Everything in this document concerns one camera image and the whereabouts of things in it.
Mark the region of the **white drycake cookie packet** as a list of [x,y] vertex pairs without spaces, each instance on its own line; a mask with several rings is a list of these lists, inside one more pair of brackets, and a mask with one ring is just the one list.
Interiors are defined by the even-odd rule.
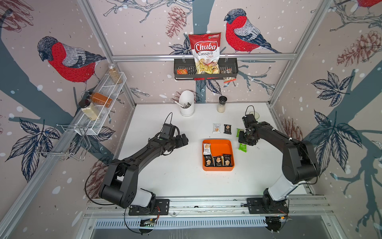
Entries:
[[213,124],[213,133],[217,134],[220,133],[221,124],[220,123],[214,123]]

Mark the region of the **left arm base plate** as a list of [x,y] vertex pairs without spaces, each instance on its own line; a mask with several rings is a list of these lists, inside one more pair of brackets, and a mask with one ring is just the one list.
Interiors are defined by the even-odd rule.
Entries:
[[169,214],[169,199],[156,199],[149,203],[147,207],[130,206],[129,216],[162,216]]

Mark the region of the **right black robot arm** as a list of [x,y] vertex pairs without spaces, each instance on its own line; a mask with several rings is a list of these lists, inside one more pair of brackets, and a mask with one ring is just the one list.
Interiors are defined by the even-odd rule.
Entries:
[[288,212],[287,196],[299,185],[318,178],[318,162],[314,146],[276,130],[269,123],[258,122],[253,115],[242,118],[245,131],[239,132],[238,142],[254,146],[263,139],[282,154],[282,175],[262,196],[262,210],[266,213]]

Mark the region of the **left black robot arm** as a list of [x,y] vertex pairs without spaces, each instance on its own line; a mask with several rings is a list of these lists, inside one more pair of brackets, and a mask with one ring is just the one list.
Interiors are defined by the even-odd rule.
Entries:
[[152,160],[166,151],[172,152],[176,148],[188,145],[185,134],[159,138],[158,135],[148,140],[146,146],[123,160],[115,159],[108,166],[100,185],[98,196],[121,208],[129,206],[151,207],[154,194],[138,189],[138,176]]

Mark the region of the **orange storage box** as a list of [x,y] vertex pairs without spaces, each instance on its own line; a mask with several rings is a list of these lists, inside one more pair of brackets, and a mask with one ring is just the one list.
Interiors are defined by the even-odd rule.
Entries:
[[[224,154],[232,155],[232,167],[205,167],[204,164],[204,154],[203,154],[203,144],[211,144],[211,156],[223,156]],[[202,143],[202,156],[203,156],[203,170],[204,171],[232,171],[235,166],[233,148],[231,141],[228,139],[205,139]]]

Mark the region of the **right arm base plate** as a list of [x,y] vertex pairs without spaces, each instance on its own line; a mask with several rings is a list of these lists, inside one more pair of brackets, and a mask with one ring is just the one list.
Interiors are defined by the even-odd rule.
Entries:
[[274,201],[263,198],[247,198],[249,214],[287,214],[289,208],[286,200]]

